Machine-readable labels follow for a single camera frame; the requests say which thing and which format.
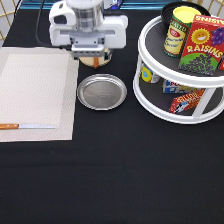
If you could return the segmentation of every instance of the red box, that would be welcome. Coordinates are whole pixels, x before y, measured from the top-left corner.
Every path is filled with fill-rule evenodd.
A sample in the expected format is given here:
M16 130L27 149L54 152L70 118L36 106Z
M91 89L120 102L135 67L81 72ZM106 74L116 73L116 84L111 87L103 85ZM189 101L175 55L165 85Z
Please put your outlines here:
M196 107L204 91L204 89L199 89L195 92L174 98L170 107L170 112L176 114L192 107Z
M219 65L219 70L224 70L224 59L222 59L220 65Z
M224 52L224 19L195 15L179 69L213 75Z

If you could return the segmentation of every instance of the cereal box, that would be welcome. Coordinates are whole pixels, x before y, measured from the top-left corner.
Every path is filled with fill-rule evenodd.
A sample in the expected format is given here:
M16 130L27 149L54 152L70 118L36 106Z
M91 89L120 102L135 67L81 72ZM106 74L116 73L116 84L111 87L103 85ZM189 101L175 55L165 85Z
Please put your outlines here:
M199 89L195 92L174 98L170 107L170 112L176 114L181 111L188 110L192 107L196 107L204 91L204 89Z
M163 82L163 93L190 93L196 90L198 88L183 86L166 79Z
M179 69L213 75L224 52L224 19L196 15Z

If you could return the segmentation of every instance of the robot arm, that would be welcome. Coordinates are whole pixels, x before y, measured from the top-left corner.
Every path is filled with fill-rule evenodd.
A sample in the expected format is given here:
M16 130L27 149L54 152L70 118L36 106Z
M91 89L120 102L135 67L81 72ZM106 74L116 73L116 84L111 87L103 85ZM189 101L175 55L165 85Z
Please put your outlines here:
M49 15L52 45L71 45L75 57L101 57L105 48L124 48L128 18L103 13L104 8L116 3L117 0L54 3Z

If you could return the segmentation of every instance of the yellow can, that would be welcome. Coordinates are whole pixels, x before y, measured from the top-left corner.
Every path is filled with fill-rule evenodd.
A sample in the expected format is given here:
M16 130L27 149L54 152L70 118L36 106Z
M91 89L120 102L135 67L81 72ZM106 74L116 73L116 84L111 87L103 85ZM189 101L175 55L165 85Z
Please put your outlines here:
M201 13L192 7L181 6L173 10L169 30L164 43L164 52L180 58L195 15Z

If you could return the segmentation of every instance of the black table surface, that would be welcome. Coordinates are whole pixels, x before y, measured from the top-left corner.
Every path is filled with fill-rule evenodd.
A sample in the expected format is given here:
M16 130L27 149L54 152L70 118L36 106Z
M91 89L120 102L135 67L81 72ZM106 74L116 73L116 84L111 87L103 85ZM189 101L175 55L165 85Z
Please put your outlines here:
M159 119L135 98L137 41L160 11L125 11L127 45L96 73L123 80L126 100L94 111L76 101L72 141L0 143L2 224L224 222L224 113L206 123ZM49 11L41 40L49 41ZM4 47L37 47L36 10L19 10Z

